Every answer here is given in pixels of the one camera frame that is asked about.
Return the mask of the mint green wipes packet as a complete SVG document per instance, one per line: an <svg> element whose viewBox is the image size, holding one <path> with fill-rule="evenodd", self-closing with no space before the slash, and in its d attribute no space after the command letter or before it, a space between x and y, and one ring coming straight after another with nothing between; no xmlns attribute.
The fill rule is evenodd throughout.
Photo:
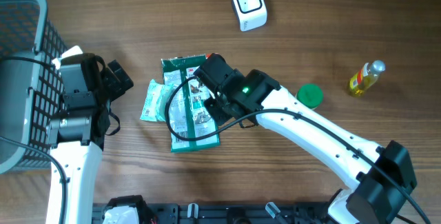
<svg viewBox="0 0 441 224"><path fill-rule="evenodd" d="M152 122L165 121L165 104L174 90L174 85L160 84L154 79L150 81L147 89L143 110L140 120Z"/></svg>

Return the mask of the green 3M gloves package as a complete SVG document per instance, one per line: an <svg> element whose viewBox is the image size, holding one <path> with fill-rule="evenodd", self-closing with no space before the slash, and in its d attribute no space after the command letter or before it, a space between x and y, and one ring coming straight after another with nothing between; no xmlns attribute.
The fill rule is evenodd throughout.
<svg viewBox="0 0 441 224"><path fill-rule="evenodd" d="M206 60L206 55L176 57L161 61L165 84L172 83L174 89L185 79L193 76L198 67ZM174 96L170 105L170 125L181 137L200 137L217 130L217 125L208 113L203 102L211 97L211 92L199 81L191 80ZM171 135L172 152L193 152L216 147L221 144L219 137L189 142Z"/></svg>

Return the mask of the yellow Vim bottle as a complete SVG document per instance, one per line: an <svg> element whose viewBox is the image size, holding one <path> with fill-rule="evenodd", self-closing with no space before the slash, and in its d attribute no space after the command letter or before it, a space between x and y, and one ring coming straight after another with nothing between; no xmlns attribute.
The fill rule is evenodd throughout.
<svg viewBox="0 0 441 224"><path fill-rule="evenodd" d="M365 63L348 82L348 91L351 96L362 96L385 71L386 66L383 61L376 60Z"/></svg>

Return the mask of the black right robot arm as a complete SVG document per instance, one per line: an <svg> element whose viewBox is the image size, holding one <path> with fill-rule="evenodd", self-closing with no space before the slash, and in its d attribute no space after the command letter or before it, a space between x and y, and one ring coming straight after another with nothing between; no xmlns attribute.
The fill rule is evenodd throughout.
<svg viewBox="0 0 441 224"><path fill-rule="evenodd" d="M215 122L248 119L316 157L346 185L325 212L334 223L391 223L417 181L408 150L356 136L302 104L260 70L248 75L211 54L194 76L212 93L205 107Z"/></svg>

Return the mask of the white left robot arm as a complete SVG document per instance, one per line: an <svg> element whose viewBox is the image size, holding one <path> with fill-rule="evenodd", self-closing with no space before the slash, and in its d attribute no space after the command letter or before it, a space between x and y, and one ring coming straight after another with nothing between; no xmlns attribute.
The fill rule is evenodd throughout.
<svg viewBox="0 0 441 224"><path fill-rule="evenodd" d="M46 223L91 223L94 186L104 141L115 117L111 103L134 83L117 61L92 53L60 59L64 109L47 125L51 186Z"/></svg>

